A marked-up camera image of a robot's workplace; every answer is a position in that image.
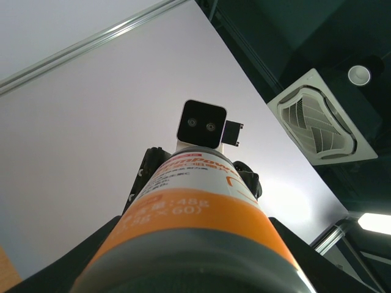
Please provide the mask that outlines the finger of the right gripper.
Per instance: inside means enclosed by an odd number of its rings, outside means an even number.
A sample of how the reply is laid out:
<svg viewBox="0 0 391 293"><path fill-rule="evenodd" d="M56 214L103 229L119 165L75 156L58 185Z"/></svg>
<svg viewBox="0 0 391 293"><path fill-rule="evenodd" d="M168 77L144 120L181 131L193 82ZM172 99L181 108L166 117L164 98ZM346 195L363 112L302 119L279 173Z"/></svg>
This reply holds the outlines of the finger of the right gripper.
<svg viewBox="0 0 391 293"><path fill-rule="evenodd" d="M235 161L233 166L254 198L258 200L262 195L262 187L260 184L259 175L241 161Z"/></svg>
<svg viewBox="0 0 391 293"><path fill-rule="evenodd" d="M133 186L126 201L122 214L130 207L132 202L148 183L156 170L170 158L171 154L164 151L161 147L148 148L144 154L139 170L136 174Z"/></svg>

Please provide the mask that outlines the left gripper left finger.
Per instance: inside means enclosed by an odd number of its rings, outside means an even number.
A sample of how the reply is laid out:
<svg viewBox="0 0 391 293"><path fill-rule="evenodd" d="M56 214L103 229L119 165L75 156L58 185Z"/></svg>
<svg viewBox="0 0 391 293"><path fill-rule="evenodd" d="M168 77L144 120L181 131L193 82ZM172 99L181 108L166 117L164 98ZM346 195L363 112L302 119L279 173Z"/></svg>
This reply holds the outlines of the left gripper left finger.
<svg viewBox="0 0 391 293"><path fill-rule="evenodd" d="M8 292L69 292L119 220L120 216L115 216L63 257L10 288Z"/></svg>

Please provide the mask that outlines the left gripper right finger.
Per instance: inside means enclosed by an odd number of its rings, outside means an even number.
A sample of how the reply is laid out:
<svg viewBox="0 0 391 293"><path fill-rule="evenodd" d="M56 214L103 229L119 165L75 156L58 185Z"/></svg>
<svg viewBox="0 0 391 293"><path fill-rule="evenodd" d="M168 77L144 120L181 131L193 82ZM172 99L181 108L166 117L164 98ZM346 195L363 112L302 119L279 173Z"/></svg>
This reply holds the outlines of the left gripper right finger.
<svg viewBox="0 0 391 293"><path fill-rule="evenodd" d="M276 218L271 217L270 221L317 292L371 293L375 291L321 256Z"/></svg>

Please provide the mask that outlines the orange pill bottle grey cap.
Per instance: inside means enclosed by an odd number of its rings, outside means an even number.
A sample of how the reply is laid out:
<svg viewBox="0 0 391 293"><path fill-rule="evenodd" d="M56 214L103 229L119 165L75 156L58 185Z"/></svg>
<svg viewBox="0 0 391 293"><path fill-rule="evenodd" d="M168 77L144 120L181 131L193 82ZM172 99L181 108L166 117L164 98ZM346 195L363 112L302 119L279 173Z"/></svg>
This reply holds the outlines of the orange pill bottle grey cap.
<svg viewBox="0 0 391 293"><path fill-rule="evenodd" d="M188 147L153 174L72 292L314 292L220 152Z"/></svg>

